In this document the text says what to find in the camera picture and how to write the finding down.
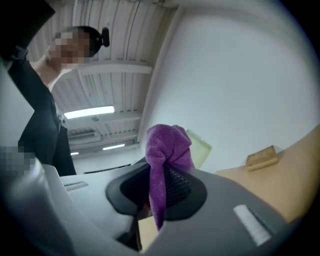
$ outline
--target neck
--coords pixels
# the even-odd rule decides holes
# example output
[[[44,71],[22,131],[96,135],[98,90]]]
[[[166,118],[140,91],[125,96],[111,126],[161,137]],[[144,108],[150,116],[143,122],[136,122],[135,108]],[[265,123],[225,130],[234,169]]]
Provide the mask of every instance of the neck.
[[[44,55],[36,62],[30,63],[35,72],[39,75],[44,85],[52,91],[54,83],[62,75],[61,67],[53,67],[50,64],[50,60]]]

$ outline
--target person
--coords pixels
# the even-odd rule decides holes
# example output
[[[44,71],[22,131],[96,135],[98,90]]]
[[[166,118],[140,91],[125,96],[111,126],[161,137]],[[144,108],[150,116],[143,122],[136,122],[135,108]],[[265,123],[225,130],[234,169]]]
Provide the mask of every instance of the person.
[[[96,29],[67,27],[55,35],[38,61],[29,62],[24,55],[13,61],[8,72],[34,109],[18,146],[25,152],[34,153],[42,164],[54,166],[60,176],[75,175],[76,171],[63,114],[59,113],[51,92],[62,74],[83,63],[85,58],[94,56],[102,45],[103,35]]]

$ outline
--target dark hair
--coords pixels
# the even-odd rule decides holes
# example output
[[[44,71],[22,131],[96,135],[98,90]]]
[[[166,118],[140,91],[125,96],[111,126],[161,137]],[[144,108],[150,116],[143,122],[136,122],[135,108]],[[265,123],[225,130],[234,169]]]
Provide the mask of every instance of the dark hair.
[[[52,40],[61,38],[61,34],[65,32],[84,32],[89,34],[90,46],[89,46],[89,57],[93,57],[102,45],[108,47],[110,45],[109,30],[104,27],[102,33],[100,34],[95,28],[91,26],[69,26],[63,31],[56,33]]]

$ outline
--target black shirt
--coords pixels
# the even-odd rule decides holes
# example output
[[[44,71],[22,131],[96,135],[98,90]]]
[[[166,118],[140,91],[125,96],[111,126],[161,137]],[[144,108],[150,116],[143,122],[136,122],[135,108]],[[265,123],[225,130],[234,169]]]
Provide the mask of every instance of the black shirt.
[[[55,100],[30,63],[15,61],[9,74],[34,113],[18,142],[42,164],[54,166],[60,176],[75,175],[67,129],[60,124]]]

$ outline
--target purple cloth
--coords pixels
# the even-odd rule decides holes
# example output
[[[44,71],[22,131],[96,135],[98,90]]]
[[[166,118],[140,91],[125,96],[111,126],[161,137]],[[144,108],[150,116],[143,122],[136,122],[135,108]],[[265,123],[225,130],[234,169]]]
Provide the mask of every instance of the purple cloth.
[[[150,165],[149,200],[152,215],[159,230],[166,209],[164,163],[195,167],[191,159],[192,144],[185,129],[178,125],[157,124],[147,132],[145,159]]]

